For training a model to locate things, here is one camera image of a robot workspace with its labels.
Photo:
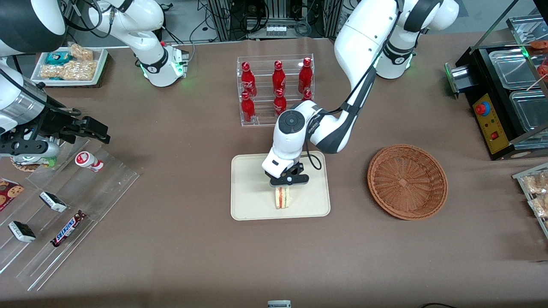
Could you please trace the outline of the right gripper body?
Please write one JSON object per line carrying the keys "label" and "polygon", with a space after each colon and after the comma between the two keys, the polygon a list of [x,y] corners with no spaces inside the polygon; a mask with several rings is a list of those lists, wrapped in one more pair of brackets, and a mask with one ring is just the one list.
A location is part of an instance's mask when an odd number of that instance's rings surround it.
{"label": "right gripper body", "polygon": [[11,83],[1,83],[0,107],[0,133],[4,134],[34,120],[45,106]]}

